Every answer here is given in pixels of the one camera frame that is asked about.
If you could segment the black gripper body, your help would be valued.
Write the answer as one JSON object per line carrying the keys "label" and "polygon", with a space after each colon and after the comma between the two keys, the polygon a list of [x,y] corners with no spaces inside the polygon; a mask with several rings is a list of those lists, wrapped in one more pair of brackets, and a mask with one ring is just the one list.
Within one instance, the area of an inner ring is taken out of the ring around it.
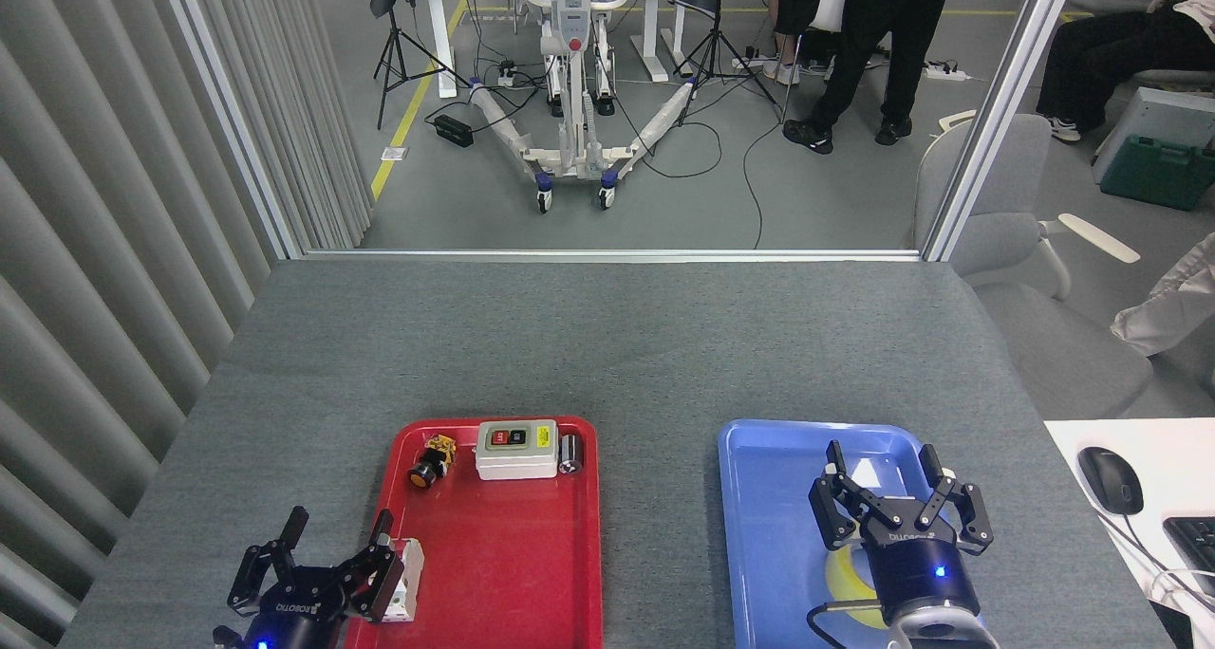
{"label": "black gripper body", "polygon": [[945,521],[929,529],[869,524],[869,571],[885,621],[919,606],[963,606],[978,614],[978,597],[967,576],[957,534]]}
{"label": "black gripper body", "polygon": [[346,622],[341,585],[275,585],[262,597],[245,648],[334,648]]}

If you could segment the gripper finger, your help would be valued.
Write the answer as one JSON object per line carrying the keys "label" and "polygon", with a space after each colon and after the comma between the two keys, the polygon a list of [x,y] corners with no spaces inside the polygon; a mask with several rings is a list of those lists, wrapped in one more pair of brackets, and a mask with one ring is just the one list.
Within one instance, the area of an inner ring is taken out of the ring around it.
{"label": "gripper finger", "polygon": [[973,482],[961,481],[943,465],[932,444],[923,444],[917,458],[923,467],[925,480],[928,481],[929,489],[933,489],[923,510],[917,515],[919,530],[928,531],[939,519],[944,506],[950,503],[961,519],[960,526],[956,527],[956,536],[963,541],[961,549],[967,553],[984,553],[993,544],[994,534],[981,489]]}
{"label": "gripper finger", "polygon": [[379,510],[367,546],[337,566],[334,577],[344,602],[344,615],[383,621],[403,575],[403,561],[389,535],[392,523],[391,510]]}
{"label": "gripper finger", "polygon": [[826,465],[809,490],[816,527],[827,551],[838,551],[857,532],[854,521],[876,517],[886,527],[898,527],[898,514],[869,489],[863,489],[847,472],[838,441],[826,446]]}
{"label": "gripper finger", "polygon": [[292,592],[296,585],[296,565],[292,551],[299,544],[304,527],[307,527],[307,510],[304,507],[294,507],[277,538],[270,540],[266,544],[248,546],[228,592],[227,605],[234,613],[239,616],[254,614],[269,568],[273,568],[277,582],[286,585],[286,591]]}

